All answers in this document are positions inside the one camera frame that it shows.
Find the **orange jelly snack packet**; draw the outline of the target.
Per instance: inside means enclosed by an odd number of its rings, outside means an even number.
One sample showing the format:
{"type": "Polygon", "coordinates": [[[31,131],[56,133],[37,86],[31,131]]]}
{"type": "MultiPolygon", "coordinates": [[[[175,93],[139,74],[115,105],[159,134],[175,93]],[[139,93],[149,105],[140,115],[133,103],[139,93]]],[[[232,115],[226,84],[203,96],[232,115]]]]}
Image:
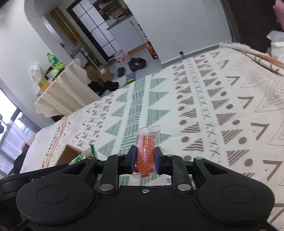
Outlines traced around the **orange jelly snack packet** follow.
{"type": "Polygon", "coordinates": [[[137,148],[133,176],[149,177],[155,172],[155,147],[160,125],[143,127],[133,133],[137,148]]]}

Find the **green round biscuit packet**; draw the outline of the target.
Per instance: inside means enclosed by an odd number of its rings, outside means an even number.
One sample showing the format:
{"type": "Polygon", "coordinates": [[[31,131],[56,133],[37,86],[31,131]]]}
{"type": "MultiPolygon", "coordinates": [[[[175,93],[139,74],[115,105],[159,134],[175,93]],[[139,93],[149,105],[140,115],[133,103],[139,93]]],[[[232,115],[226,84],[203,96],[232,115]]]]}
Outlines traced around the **green round biscuit packet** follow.
{"type": "Polygon", "coordinates": [[[98,158],[97,156],[97,152],[96,152],[96,149],[95,149],[95,145],[94,144],[90,144],[88,146],[88,148],[81,152],[80,154],[78,154],[70,163],[69,165],[72,165],[72,164],[75,164],[75,163],[78,163],[86,158],[91,158],[91,157],[94,157],[94,158],[98,158]]]}

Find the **brown cardboard box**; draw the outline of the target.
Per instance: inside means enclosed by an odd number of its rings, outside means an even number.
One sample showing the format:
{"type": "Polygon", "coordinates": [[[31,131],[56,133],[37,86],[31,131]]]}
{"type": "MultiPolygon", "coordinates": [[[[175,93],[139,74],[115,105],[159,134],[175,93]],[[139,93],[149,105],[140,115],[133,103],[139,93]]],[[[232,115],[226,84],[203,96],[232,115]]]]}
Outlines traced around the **brown cardboard box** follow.
{"type": "Polygon", "coordinates": [[[64,147],[59,148],[57,151],[52,151],[50,154],[48,154],[43,160],[41,167],[48,168],[62,164],[69,164],[82,152],[82,150],[69,144],[65,145],[64,147]]]}

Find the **patterned bedspread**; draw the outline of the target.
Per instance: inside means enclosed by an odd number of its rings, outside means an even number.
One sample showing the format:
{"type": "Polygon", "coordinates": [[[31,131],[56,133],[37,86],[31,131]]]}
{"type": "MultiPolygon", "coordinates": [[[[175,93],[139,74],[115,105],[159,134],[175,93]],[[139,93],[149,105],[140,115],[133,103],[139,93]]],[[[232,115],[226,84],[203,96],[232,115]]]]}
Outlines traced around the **patterned bedspread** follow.
{"type": "Polygon", "coordinates": [[[64,147],[126,154],[133,133],[158,125],[164,154],[197,156],[270,187],[269,222],[283,230],[283,62],[241,44],[136,80],[39,131],[21,172],[56,164],[64,147]]]}

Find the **dotted cream tablecloth table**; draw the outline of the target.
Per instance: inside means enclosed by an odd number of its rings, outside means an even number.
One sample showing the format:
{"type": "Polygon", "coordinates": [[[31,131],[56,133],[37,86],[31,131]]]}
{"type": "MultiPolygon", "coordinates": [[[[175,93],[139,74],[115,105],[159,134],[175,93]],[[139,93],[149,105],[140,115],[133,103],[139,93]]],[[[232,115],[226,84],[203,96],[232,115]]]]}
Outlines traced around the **dotted cream tablecloth table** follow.
{"type": "Polygon", "coordinates": [[[80,66],[80,60],[74,59],[38,97],[35,102],[36,112],[46,118],[68,116],[99,101],[101,97],[89,88],[88,80],[86,70],[80,66]]]}

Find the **black slipper single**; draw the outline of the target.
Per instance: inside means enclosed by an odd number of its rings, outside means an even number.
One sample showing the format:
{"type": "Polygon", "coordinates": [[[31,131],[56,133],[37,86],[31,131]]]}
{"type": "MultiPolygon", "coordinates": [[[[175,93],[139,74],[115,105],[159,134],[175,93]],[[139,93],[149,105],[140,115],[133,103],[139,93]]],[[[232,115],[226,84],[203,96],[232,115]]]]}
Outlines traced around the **black slipper single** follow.
{"type": "Polygon", "coordinates": [[[119,67],[118,70],[117,70],[118,77],[122,77],[124,74],[125,74],[125,68],[119,67]]]}

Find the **black slippers pile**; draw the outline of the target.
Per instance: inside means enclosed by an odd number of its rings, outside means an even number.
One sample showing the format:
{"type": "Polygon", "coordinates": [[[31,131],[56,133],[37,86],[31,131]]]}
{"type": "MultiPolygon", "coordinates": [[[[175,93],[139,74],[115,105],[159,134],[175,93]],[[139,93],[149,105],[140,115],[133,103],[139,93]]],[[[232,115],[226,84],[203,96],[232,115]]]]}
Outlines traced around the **black slippers pile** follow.
{"type": "Polygon", "coordinates": [[[131,58],[131,60],[128,62],[128,66],[131,70],[131,72],[135,72],[137,70],[145,68],[147,65],[147,62],[145,59],[142,58],[131,58]]]}

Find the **pink water bottle pack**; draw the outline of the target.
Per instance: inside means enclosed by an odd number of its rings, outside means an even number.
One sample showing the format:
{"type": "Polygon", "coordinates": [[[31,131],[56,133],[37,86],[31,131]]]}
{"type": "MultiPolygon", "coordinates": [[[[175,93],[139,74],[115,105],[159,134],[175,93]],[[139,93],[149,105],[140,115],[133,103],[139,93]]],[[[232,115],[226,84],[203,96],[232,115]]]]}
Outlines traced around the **pink water bottle pack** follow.
{"type": "Polygon", "coordinates": [[[118,63],[123,63],[130,59],[130,55],[123,50],[119,50],[114,54],[114,58],[118,63]]]}

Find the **green soda bottle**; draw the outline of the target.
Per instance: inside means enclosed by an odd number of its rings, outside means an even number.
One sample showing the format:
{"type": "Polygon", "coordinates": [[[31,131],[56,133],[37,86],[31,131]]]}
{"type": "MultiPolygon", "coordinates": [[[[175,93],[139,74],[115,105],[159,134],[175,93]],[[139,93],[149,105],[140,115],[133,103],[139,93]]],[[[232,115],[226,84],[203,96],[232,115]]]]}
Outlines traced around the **green soda bottle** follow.
{"type": "Polygon", "coordinates": [[[48,62],[53,67],[53,69],[57,69],[59,71],[64,69],[65,65],[61,63],[54,54],[47,52],[46,55],[48,58],[48,62]]]}

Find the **white crumpled cloth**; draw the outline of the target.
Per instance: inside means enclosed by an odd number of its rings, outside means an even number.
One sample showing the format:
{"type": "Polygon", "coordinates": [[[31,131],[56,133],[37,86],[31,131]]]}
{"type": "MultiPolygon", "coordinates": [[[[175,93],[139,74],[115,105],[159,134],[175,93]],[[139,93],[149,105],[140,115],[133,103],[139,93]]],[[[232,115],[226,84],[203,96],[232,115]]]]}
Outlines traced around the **white crumpled cloth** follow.
{"type": "Polygon", "coordinates": [[[272,57],[283,62],[283,32],[273,30],[266,37],[271,41],[272,57]]]}

